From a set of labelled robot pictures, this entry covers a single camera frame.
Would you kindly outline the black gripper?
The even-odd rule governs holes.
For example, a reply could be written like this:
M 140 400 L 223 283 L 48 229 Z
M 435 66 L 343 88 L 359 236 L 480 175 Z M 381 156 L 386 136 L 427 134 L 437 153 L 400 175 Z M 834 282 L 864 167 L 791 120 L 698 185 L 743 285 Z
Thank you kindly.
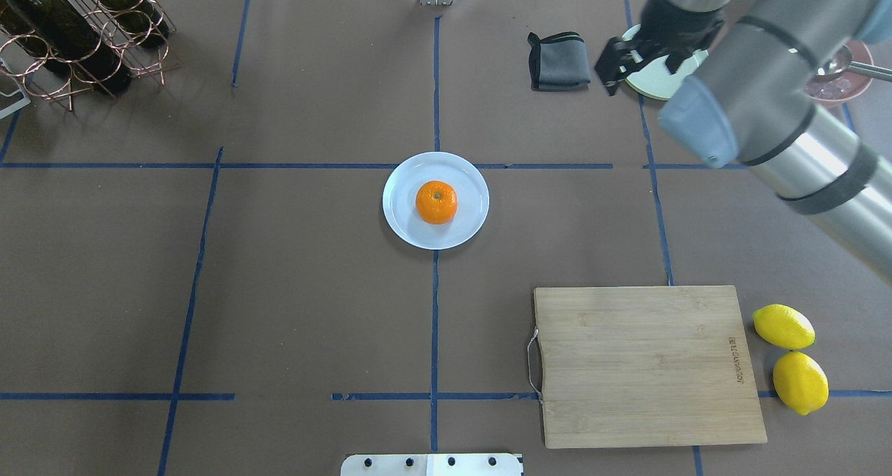
M 606 94 L 614 97 L 621 82 L 659 58 L 666 58 L 667 72 L 678 72 L 695 51 L 710 47 L 724 22 L 722 9 L 699 13 L 667 0 L 647 0 L 637 34 L 631 40 L 606 41 L 594 72 Z

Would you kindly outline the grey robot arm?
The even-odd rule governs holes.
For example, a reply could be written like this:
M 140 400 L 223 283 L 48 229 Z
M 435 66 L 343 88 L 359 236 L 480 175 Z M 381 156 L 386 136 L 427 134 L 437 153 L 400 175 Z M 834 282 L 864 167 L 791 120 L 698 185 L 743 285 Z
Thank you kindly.
M 848 41 L 890 37 L 890 0 L 756 0 L 719 38 L 729 2 L 647 0 L 638 31 L 606 42 L 594 72 L 614 95 L 657 58 L 675 73 L 707 50 L 659 112 L 662 129 L 704 165 L 748 166 L 795 213 L 890 280 L 890 162 L 805 91 Z

